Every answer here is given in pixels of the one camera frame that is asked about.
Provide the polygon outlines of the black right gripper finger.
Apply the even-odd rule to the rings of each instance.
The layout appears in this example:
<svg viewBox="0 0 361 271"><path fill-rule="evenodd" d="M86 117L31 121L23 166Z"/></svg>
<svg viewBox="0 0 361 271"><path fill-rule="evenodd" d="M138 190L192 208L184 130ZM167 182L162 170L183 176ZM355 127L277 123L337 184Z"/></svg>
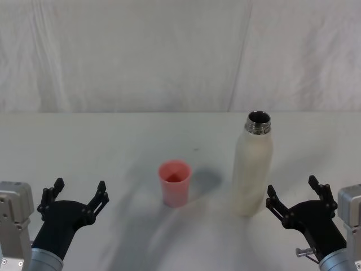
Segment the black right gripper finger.
<svg viewBox="0 0 361 271"><path fill-rule="evenodd" d="M338 205L334 200L330 185L320 184L314 175L309 176L308 184L316 192L316 194L319 197L319 200L323 202L327 212L330 215L330 218L334 218L336 215L335 210L337 209Z"/></svg>
<svg viewBox="0 0 361 271"><path fill-rule="evenodd" d="M268 198L266 199L266 208L269 209L276 218L279 219L282 226L286 229L293 228L293 218L291 209L287 208L278 198L273 185L268 185Z"/></svg>

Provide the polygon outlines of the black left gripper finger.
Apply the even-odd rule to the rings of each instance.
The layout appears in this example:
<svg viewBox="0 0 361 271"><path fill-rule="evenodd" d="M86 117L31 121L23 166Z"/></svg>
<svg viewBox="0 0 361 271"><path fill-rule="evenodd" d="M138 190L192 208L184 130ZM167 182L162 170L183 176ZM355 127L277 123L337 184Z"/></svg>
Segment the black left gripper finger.
<svg viewBox="0 0 361 271"><path fill-rule="evenodd" d="M42 221L45 220L45 212L50 208L50 204L55 201L64 186L64 180L62 178L57 178L53 187L43 189L41 202L37 207L37 211L41 214Z"/></svg>
<svg viewBox="0 0 361 271"><path fill-rule="evenodd" d="M109 196L105 181L100 181L94 197L82 210L83 226L92 225L95 222L97 215L100 214L108 202Z"/></svg>

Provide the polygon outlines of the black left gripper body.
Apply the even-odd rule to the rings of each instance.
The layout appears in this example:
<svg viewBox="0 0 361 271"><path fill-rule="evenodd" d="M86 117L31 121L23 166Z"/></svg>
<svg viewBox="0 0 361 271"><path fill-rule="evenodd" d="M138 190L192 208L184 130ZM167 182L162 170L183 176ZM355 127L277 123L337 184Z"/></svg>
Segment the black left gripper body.
<svg viewBox="0 0 361 271"><path fill-rule="evenodd" d="M51 252L61 260L65 258L76 231L91 224L87 205L75 201L40 204L37 211L42 216L43 225L32 248Z"/></svg>

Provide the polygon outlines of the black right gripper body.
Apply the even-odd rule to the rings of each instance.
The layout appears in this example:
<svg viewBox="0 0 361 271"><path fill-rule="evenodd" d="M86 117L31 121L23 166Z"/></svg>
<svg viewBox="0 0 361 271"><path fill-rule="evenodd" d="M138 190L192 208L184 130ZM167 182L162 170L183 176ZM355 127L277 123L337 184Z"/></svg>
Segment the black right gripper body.
<svg viewBox="0 0 361 271"><path fill-rule="evenodd" d="M318 261L346 247L346 241L333 222L337 203L333 200L308 200L286 208L284 227L299 231Z"/></svg>

